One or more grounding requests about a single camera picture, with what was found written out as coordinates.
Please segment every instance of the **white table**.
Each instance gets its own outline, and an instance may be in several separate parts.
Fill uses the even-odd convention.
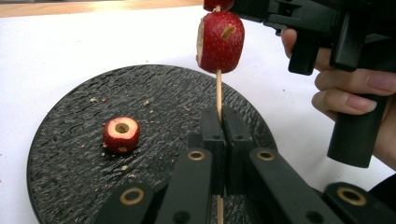
[[[26,165],[35,132],[51,108],[91,77],[135,64],[202,71],[195,61],[201,7],[0,19],[0,223],[37,223]],[[244,21],[238,67],[223,81],[269,125],[280,153],[312,187],[345,181],[370,189],[393,171],[373,158],[368,169],[326,157],[333,122],[311,105],[311,77],[288,72],[272,28]]]

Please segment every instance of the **brass insert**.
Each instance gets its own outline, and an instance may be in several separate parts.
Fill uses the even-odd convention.
[[[192,161],[201,161],[205,158],[205,153],[202,151],[192,151],[189,153],[188,157]]]
[[[137,196],[132,199],[128,199],[127,196],[130,193],[136,193]],[[130,188],[125,190],[120,196],[120,202],[124,205],[134,205],[140,203],[145,197],[145,192],[140,188]]]
[[[272,161],[275,156],[272,152],[267,151],[267,150],[261,150],[257,153],[257,158],[259,158],[262,161]]]
[[[337,190],[338,197],[347,203],[357,206],[364,206],[367,204],[366,198],[355,189],[341,187]]]

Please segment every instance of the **black round plate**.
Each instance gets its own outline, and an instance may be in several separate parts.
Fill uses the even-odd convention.
[[[259,144],[276,148],[257,110],[227,85],[223,95]],[[215,100],[213,77],[168,65],[116,69],[70,91],[45,117],[31,146],[27,182],[37,219],[91,223],[117,186],[165,180],[187,148],[187,135],[199,132],[201,110]],[[103,123],[120,116],[141,126],[137,149],[124,156],[102,147]],[[247,222],[240,198],[225,198],[225,207],[230,223]]]

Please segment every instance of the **cored strawberry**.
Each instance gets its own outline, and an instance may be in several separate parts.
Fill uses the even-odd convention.
[[[208,13],[198,30],[198,66],[209,73],[233,71],[241,57],[244,39],[244,25],[236,15],[227,11]]]
[[[220,7],[221,11],[227,11],[233,6],[233,0],[204,0],[204,9],[213,11],[216,7]]]
[[[140,127],[134,119],[112,119],[103,129],[103,146],[116,153],[127,153],[136,148],[139,136]]]

